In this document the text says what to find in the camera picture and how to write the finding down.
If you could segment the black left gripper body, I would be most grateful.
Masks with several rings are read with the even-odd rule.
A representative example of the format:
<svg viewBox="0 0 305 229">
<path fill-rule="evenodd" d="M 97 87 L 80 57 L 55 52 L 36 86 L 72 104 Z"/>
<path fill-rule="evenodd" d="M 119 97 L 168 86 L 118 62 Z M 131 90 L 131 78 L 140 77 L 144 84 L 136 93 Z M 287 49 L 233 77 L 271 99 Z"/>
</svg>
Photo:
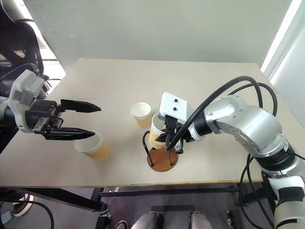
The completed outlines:
<svg viewBox="0 0 305 229">
<path fill-rule="evenodd" d="M 25 133 L 64 134 L 63 112 L 63 106 L 55 101 L 36 100 L 25 112 Z"/>
</svg>

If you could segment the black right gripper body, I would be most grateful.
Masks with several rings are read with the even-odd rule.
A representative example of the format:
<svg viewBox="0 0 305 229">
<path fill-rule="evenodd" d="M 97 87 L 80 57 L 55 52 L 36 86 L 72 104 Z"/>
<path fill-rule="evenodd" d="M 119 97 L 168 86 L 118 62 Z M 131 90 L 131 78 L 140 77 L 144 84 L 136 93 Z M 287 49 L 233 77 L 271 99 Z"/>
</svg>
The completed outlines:
<svg viewBox="0 0 305 229">
<path fill-rule="evenodd" d="M 168 115 L 165 116 L 165 150 L 167 152 L 171 152 L 172 149 L 176 148 L 177 154 L 183 154 L 183 139 L 180 138 L 179 141 L 176 142 L 176 145 L 172 148 L 169 148 L 170 143 L 175 138 L 176 133 L 175 130 L 177 128 L 177 119 L 170 117 Z"/>
</svg>

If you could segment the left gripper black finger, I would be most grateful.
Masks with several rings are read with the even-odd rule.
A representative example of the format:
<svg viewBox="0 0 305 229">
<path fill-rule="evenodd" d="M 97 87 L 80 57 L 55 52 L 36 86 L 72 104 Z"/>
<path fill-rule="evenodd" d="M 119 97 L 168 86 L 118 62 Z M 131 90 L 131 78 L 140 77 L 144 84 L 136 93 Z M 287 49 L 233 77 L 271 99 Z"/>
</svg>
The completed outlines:
<svg viewBox="0 0 305 229">
<path fill-rule="evenodd" d="M 101 111 L 101 108 L 85 101 L 65 100 L 61 99 L 61 109 L 72 110 L 79 113 L 93 113 Z"/>
<path fill-rule="evenodd" d="M 72 127 L 63 127 L 61 129 L 46 129 L 43 136 L 46 140 L 71 141 L 86 139 L 94 136 L 95 132 Z"/>
</svg>

